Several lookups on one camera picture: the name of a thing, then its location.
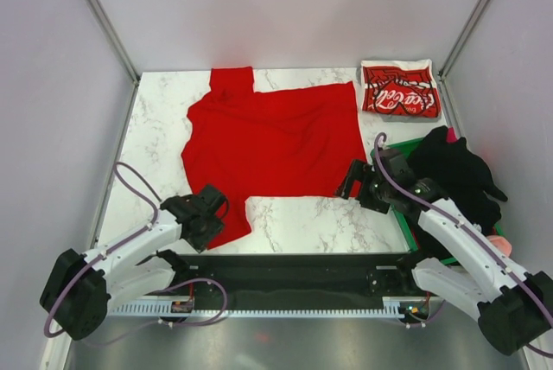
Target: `marble table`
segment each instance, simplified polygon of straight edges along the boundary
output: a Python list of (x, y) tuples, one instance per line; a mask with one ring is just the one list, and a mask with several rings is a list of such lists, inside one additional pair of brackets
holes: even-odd
[[(355, 68), (256, 70), (255, 89), (270, 94), (280, 89), (355, 81), (360, 105), (363, 93)], [(190, 105), (209, 92), (209, 71), (145, 73), (138, 88), (120, 160), (138, 169), (165, 199), (190, 193), (181, 151), (190, 138)], [(390, 120), (359, 112), (359, 128), (367, 153), (376, 135), (385, 131), (388, 144), (423, 137), (438, 125), (433, 121)], [(130, 183), (146, 191), (131, 173)], [(408, 246), (393, 214), (378, 214), (344, 201), (322, 197), (251, 197), (246, 202), (252, 232), (207, 253), (405, 252)], [(150, 209), (115, 181), (111, 187), (99, 243), (141, 226)], [(184, 241), (171, 246), (193, 253)]]

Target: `table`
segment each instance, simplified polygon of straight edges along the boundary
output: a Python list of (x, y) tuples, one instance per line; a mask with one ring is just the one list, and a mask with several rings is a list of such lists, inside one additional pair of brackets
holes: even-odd
[[(190, 138), (187, 119), (190, 105), (209, 92), (210, 71), (144, 73), (130, 117), (120, 160), (135, 167), (165, 199), (191, 192), (182, 166), (181, 152)], [(355, 68), (255, 70), (255, 90), (271, 91), (343, 83), (353, 80), (360, 106), (363, 92)], [(388, 144), (424, 137), (437, 120), (384, 117), (359, 112), (359, 129), (367, 154), (381, 131)], [(140, 189), (131, 173), (125, 178)], [(323, 253), (405, 252), (408, 246), (393, 214), (361, 208), (354, 199), (323, 197), (251, 197), (246, 202), (252, 232), (208, 253)], [(112, 184), (99, 243), (143, 225), (149, 207), (122, 184)], [(170, 246), (178, 253), (193, 253), (185, 241)]]

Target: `red cloth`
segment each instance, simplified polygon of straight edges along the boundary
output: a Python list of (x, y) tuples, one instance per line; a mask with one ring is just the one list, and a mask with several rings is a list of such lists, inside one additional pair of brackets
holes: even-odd
[(330, 197), (352, 160), (365, 160), (352, 82), (259, 93), (245, 67), (214, 69), (210, 86), (188, 109), (192, 137), (182, 152), (192, 191), (212, 184), (230, 202), (210, 248), (251, 231), (248, 197)]

